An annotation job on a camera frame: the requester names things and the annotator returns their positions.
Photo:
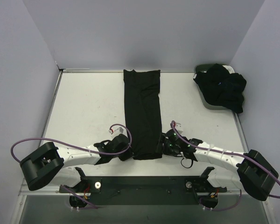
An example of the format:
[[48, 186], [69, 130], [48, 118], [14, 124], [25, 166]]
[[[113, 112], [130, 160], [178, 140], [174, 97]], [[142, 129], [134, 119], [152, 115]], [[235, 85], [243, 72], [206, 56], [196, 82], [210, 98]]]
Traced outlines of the black t shirt pile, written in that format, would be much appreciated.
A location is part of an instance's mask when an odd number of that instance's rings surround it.
[[194, 82], [198, 85], [205, 102], [211, 106], [221, 106], [234, 113], [243, 112], [247, 81], [239, 73], [230, 74], [222, 64], [198, 65]]

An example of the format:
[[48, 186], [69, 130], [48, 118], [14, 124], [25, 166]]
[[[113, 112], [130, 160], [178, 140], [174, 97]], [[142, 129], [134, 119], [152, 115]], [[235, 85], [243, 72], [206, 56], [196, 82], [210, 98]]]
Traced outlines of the black printed t shirt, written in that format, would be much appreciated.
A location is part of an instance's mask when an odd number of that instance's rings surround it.
[[133, 138], [135, 160], [162, 157], [160, 76], [160, 70], [123, 70], [125, 122]]

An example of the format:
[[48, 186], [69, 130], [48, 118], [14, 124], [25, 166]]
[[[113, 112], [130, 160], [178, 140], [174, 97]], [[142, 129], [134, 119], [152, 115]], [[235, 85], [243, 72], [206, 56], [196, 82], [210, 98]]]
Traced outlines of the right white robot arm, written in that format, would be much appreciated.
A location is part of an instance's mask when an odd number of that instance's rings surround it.
[[269, 162], [256, 150], [248, 153], [218, 148], [199, 139], [187, 139], [173, 129], [160, 137], [165, 155], [205, 162], [225, 169], [211, 172], [207, 181], [214, 188], [241, 189], [251, 197], [265, 201], [279, 175]]

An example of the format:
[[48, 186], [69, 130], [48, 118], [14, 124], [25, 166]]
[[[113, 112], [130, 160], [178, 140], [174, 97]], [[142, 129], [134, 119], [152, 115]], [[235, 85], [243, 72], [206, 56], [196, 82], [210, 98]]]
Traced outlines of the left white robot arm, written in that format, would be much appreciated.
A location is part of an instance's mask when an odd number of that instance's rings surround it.
[[54, 184], [81, 192], [86, 188], [82, 165], [106, 164], [113, 158], [126, 161], [132, 156], [128, 137], [119, 134], [112, 140], [95, 143], [82, 150], [57, 147], [52, 141], [47, 142], [22, 159], [20, 167], [30, 191]]

